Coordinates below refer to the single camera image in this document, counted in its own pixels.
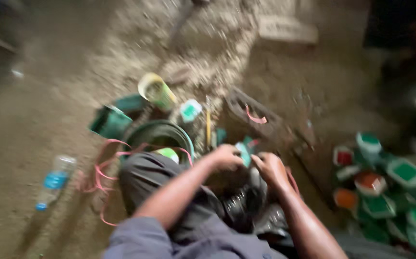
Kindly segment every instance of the concrete block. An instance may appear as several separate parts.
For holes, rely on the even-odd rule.
[[[259,35],[263,39],[304,44],[317,44],[319,40],[316,26],[285,16],[259,16]]]

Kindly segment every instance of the blue label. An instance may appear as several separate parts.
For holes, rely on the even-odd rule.
[[[62,171],[52,171],[46,175],[43,185],[48,189],[62,189],[67,181],[68,174]]]

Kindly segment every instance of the forearm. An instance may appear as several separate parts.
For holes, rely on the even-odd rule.
[[[132,217],[155,218],[164,229],[169,229],[192,201],[200,185],[214,170],[214,166],[209,157],[202,158],[193,168],[182,172],[151,195]]]
[[[290,187],[279,188],[278,195],[301,258],[347,258],[326,227]]]

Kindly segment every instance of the gray pants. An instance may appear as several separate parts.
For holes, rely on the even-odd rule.
[[[131,215],[154,191],[183,170],[173,160],[159,154],[138,153],[129,157],[119,173],[120,188],[128,214]],[[221,209],[216,196],[201,187],[181,219],[169,231],[171,239],[180,244],[191,242],[191,232],[211,216],[221,214]]]

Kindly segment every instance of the green bucket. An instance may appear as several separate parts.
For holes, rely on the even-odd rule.
[[[153,120],[146,124],[137,127],[131,134],[124,140],[128,145],[133,148],[140,146],[142,143],[148,143],[151,145],[161,147],[181,147],[193,157],[193,143],[187,133],[168,120]],[[128,146],[124,146],[125,151],[130,151]],[[154,147],[148,147],[145,151],[153,151]],[[179,149],[175,149],[177,156],[179,156],[180,165],[189,165],[189,158],[187,154]],[[128,156],[122,156],[121,162],[123,163]]]

